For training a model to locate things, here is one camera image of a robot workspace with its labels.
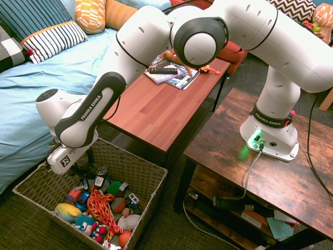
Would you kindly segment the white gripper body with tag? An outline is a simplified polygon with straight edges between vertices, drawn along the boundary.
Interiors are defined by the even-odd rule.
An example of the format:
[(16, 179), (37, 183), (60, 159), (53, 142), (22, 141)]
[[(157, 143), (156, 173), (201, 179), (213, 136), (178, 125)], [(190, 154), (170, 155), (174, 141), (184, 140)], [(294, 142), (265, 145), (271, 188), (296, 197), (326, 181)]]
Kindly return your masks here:
[(66, 173), (86, 152), (86, 147), (69, 148), (61, 146), (55, 149), (47, 157), (47, 163), (56, 174)]

